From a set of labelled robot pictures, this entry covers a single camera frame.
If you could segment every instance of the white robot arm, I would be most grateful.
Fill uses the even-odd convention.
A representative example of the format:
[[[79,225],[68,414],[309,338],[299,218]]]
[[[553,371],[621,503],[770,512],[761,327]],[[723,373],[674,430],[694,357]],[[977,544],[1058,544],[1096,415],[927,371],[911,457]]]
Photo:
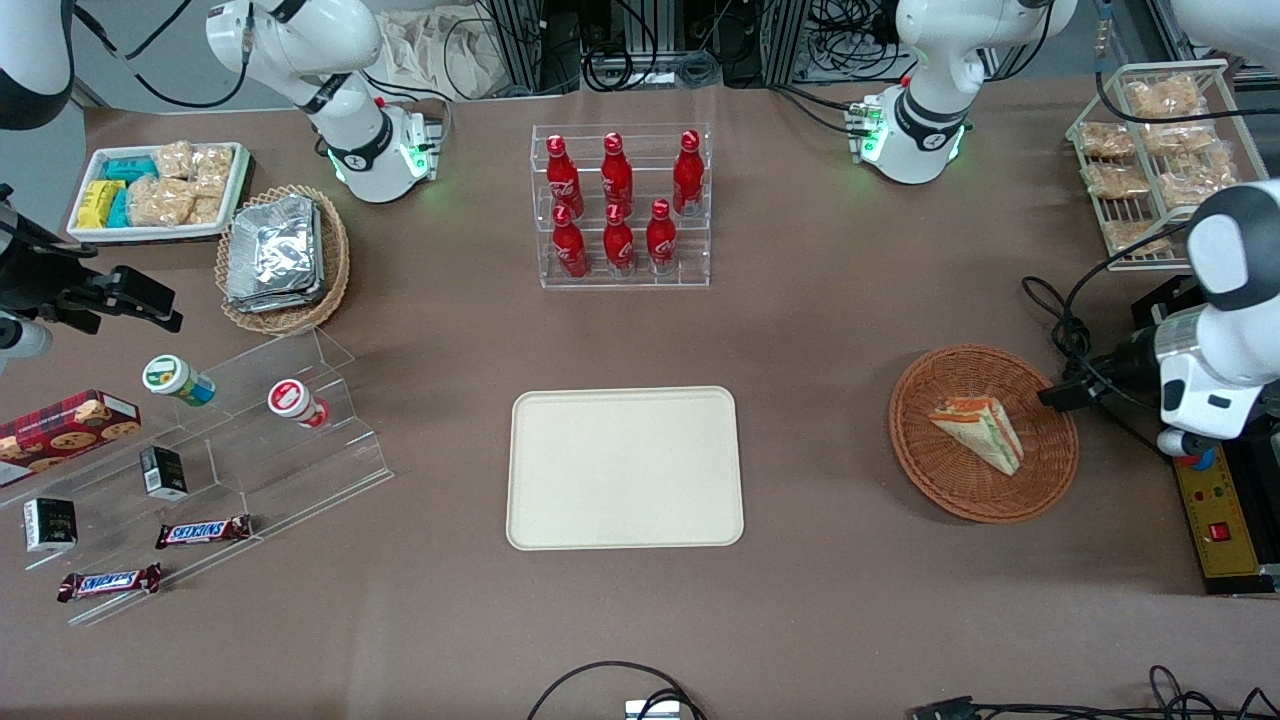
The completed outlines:
[[[404,195],[430,172],[422,115],[379,106],[358,70],[378,60],[378,22],[358,0],[232,0],[209,10],[214,55],[306,113],[329,145],[338,177],[369,202]]]
[[[955,156],[969,106],[986,68],[979,47],[1011,47],[1066,27],[1076,0],[902,0],[897,32],[915,51],[910,85],[868,96],[878,110],[861,160],[890,179],[920,184],[942,174]]]

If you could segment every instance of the brown tablecloth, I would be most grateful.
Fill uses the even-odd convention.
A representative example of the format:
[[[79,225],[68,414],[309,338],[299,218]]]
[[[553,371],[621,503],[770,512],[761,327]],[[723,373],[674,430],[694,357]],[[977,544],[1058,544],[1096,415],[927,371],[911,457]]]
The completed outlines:
[[[946,174],[895,186],[764,91],[575,94],[461,105],[440,179],[385,206],[344,192],[297,111],[91,113],[90,145],[234,140],[255,191],[321,188],[352,238],[328,329],[397,478],[90,629],[0,543],[5,717],[521,717],[581,662],[677,675],[713,717],[896,717],[987,701],[1134,705],[1149,664],[1238,700],[1280,675],[1277,606],[1199,597],[1169,471],[1082,415],[1074,487],[1016,527],[955,520],[906,480],[884,411],[920,352],[984,342],[1046,373],[1020,296],[1101,258],[1061,145],[1088,78],[983,91]],[[867,88],[841,88],[858,97]],[[534,265],[535,123],[713,123],[709,290],[545,292]],[[170,337],[108,319],[55,329],[0,380],[5,415],[96,387],[145,393],[172,351],[211,365],[264,338],[219,311],[214,247],[102,252],[178,291]],[[1100,350],[1152,275],[1080,301]],[[727,548],[541,552],[503,533],[509,411],[529,389],[721,384],[737,400],[746,532]],[[618,717],[657,684],[573,680],[547,717]]]

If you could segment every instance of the chocolate bar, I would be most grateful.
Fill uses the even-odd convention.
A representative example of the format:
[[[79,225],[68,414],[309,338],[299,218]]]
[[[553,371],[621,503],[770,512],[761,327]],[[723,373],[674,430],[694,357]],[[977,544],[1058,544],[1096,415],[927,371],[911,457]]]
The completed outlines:
[[[160,589],[160,564],[156,562],[142,570],[127,570],[124,573],[106,573],[102,575],[81,575],[72,573],[58,588],[58,602],[72,600],[84,600],[97,594],[110,594],[115,592],[147,591],[154,593]]]
[[[238,541],[252,533],[253,528],[250,525],[248,515],[184,525],[160,525],[160,539],[156,541],[156,550],[164,550],[170,544]]]

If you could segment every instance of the yellow snack package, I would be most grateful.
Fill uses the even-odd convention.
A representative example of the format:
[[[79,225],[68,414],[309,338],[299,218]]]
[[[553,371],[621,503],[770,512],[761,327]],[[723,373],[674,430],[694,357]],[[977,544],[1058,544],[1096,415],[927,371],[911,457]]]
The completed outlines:
[[[111,214],[115,193],[124,190],[124,181],[92,181],[84,190],[84,200],[76,211],[76,227],[105,228]]]

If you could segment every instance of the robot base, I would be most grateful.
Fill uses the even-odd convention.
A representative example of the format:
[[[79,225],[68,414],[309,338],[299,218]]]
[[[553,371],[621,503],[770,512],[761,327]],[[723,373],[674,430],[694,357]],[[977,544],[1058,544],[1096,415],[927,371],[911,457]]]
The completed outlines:
[[[365,202],[390,202],[415,184],[435,177],[439,138],[430,137],[434,133],[428,133],[422,115],[393,105],[383,108],[383,111],[392,120],[392,142],[374,159],[372,167],[355,172],[343,168],[329,154],[338,179]]]
[[[904,91],[905,87],[895,85],[879,95],[868,95],[845,111],[846,127],[854,135],[849,147],[854,161],[874,165],[892,181],[923,184],[941,176],[947,163],[960,154],[964,128],[950,140],[940,133],[934,150],[920,150],[895,117],[895,105]]]

